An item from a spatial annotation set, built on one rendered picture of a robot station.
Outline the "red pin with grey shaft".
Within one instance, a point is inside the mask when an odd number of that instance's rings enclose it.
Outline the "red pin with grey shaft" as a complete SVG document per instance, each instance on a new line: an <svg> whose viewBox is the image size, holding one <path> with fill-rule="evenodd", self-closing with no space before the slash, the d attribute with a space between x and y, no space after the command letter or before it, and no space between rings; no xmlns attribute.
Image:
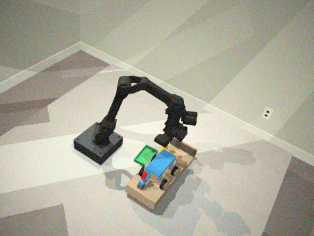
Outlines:
<svg viewBox="0 0 314 236"><path fill-rule="evenodd" d="M142 179L141 183L143 183L143 181L146 179L146 176L147 176L147 172L143 172L142 177L141 177Z"/></svg>

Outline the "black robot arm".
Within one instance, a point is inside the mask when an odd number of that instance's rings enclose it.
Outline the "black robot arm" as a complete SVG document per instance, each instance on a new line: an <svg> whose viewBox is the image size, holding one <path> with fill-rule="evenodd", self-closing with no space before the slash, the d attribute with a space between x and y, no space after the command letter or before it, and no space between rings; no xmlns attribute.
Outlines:
<svg viewBox="0 0 314 236"><path fill-rule="evenodd" d="M137 83L131 86L131 83ZM181 96L171 94L153 83L147 77L139 76L121 76L119 77L117 90L113 102L111 104L108 114L103 118L102 122L97 124L95 131L95 143L98 147L103 148L107 146L109 136L113 134L116 127L117 119L115 119L117 112L122 104L122 101L129 95L138 91L145 90L149 94L158 98L164 102L168 108L166 108L166 114L168 115L167 122L171 125L178 125L181 118L181 122L184 125L195 126L197 124L197 112L186 111L184 100ZM175 137L178 141L182 141L187 135L187 127L177 127L172 129L171 137Z"/></svg>

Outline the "green tray floor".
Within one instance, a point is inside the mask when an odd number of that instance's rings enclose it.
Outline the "green tray floor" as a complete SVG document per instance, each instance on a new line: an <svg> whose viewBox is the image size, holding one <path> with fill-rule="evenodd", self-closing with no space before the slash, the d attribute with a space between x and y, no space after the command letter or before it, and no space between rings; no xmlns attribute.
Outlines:
<svg viewBox="0 0 314 236"><path fill-rule="evenodd" d="M144 163L144 164L147 164L148 161L151 159L151 157L155 154L155 151L149 149L149 148L145 148L141 154L137 157L137 160Z"/></svg>

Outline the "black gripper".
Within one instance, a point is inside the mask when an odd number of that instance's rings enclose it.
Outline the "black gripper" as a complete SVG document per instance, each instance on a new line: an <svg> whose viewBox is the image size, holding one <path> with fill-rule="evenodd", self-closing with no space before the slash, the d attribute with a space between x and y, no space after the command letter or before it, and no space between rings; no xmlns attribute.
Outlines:
<svg viewBox="0 0 314 236"><path fill-rule="evenodd" d="M170 136L172 129L176 129L178 126L181 128L184 126L180 122L178 125L171 125L167 121L164 124L166 125L165 128L163 129L163 131L165 133L164 134L158 134L155 137L154 141L156 143L158 143L159 145L166 147L172 141L172 138L174 137L174 136L173 137Z"/></svg>

